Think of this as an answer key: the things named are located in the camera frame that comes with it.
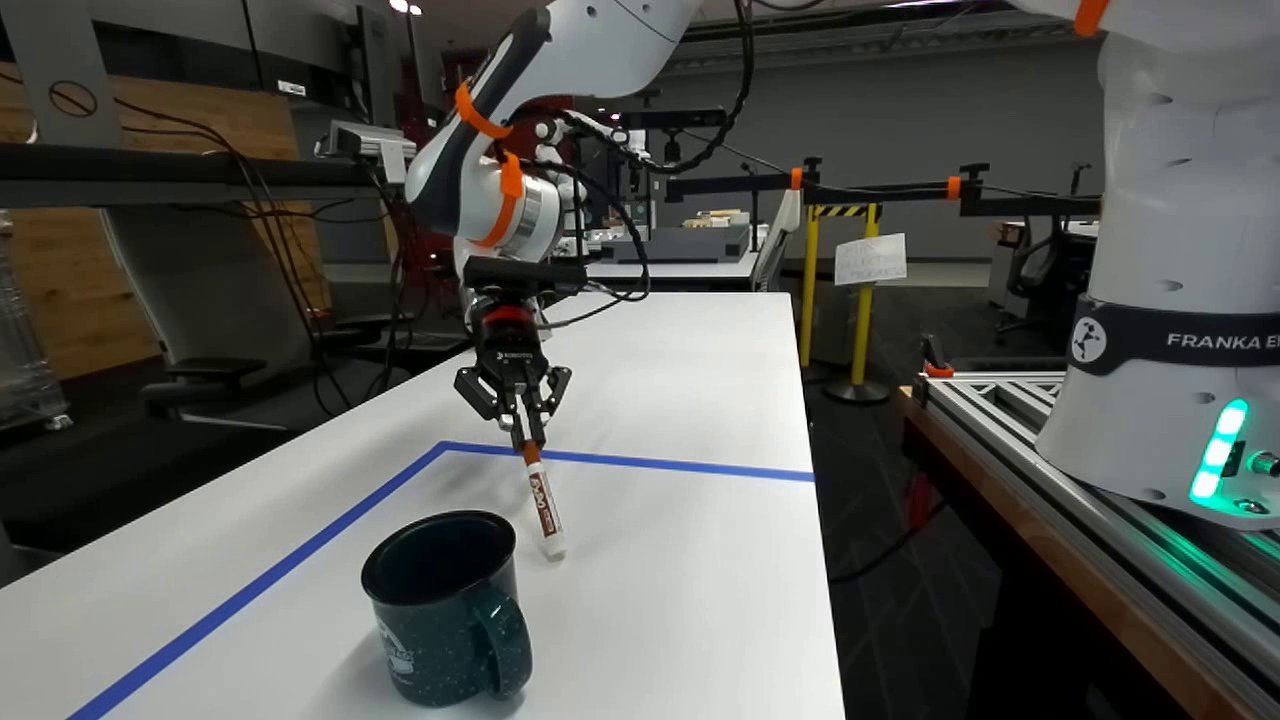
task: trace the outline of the marker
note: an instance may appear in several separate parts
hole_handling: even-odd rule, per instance
[[[556,501],[553,501],[553,486],[547,486],[547,473],[545,473],[545,453],[538,445],[526,445],[526,475],[530,475],[530,492],[531,492],[531,510],[538,510],[538,525],[545,533],[545,557],[547,561],[565,561],[565,521],[556,512]]]

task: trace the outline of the blue tape line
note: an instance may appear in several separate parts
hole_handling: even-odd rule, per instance
[[[467,455],[517,455],[506,445],[458,445],[446,441],[447,453]],[[811,486],[811,473],[787,473],[787,468],[753,468],[753,463],[691,463],[691,462],[658,462],[658,455],[599,455],[599,453],[559,453],[547,448],[547,462],[565,463],[607,463],[607,468],[643,468],[643,473],[691,473],[691,475],[739,475],[739,481],[787,481],[787,486]]]
[[[142,662],[133,674],[123,674],[118,685],[98,694],[85,708],[71,714],[71,720],[98,720],[121,708],[130,697],[137,697],[146,685],[154,685],[169,663],[188,655],[196,643],[203,643],[216,627],[224,627],[233,617],[240,617],[251,601],[262,601],[269,587],[277,587],[290,572],[296,572],[303,561],[311,561],[326,544],[331,544],[341,533],[350,533],[362,518],[370,518],[376,503],[386,503],[393,492],[401,492],[413,475],[434,468],[446,453],[467,453],[467,455],[517,455],[506,445],[458,445],[439,441],[419,462],[401,468],[393,481],[386,481],[376,492],[370,492],[362,503],[354,503],[346,518],[326,525],[311,540],[303,540],[296,553],[281,557],[269,572],[250,582],[237,597],[216,605],[208,617],[201,617],[194,627],[174,636],[165,648],[158,648],[150,662]],[[695,475],[745,475],[745,481],[794,481],[810,486],[811,473],[785,473],[785,468],[748,468],[748,463],[690,463],[690,462],[652,462],[652,455],[598,455],[598,453],[547,453],[547,462],[565,463],[614,463],[614,468],[649,468],[649,473],[695,473]]]
[[[362,518],[370,518],[376,503],[386,503],[398,490],[404,490],[418,473],[437,463],[446,445],[430,448],[419,462],[401,468],[393,481],[386,481],[376,492],[370,492],[362,503],[354,503],[346,518],[326,525],[311,540],[303,540],[296,553],[281,557],[269,572],[250,582],[237,597],[216,605],[208,617],[201,617],[194,627],[186,627],[178,641],[158,648],[150,662],[142,662],[133,674],[123,674],[118,685],[98,694],[85,708],[71,714],[71,720],[98,720],[121,708],[133,694],[154,685],[169,663],[188,655],[201,641],[208,641],[216,627],[224,627],[237,612],[244,612],[251,601],[262,601],[271,586],[281,586],[290,572],[296,572],[303,561],[311,561],[326,544],[331,544],[346,529],[354,529]]]

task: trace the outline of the green light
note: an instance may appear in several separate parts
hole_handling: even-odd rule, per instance
[[[1217,498],[1217,486],[1219,486],[1217,473],[1199,473],[1195,486],[1194,486],[1194,498],[1199,498],[1199,501],[1206,501],[1206,498]]]
[[[1238,441],[1245,431],[1249,420],[1249,400],[1233,400],[1219,417],[1217,417],[1217,437]]]
[[[1206,468],[1229,468],[1229,462],[1233,462],[1233,445],[1229,441],[1209,441],[1209,448],[1206,448]]]

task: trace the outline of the dark blue mug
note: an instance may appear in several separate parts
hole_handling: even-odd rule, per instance
[[[362,572],[404,701],[446,708],[517,697],[531,653],[517,605],[517,533],[491,512],[446,512],[388,536]]]

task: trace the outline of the mug handle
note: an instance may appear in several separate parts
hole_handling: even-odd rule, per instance
[[[517,697],[531,678],[531,648],[521,605],[500,587],[484,587],[484,597],[475,601],[475,627],[481,643],[488,648],[498,685],[491,694]]]

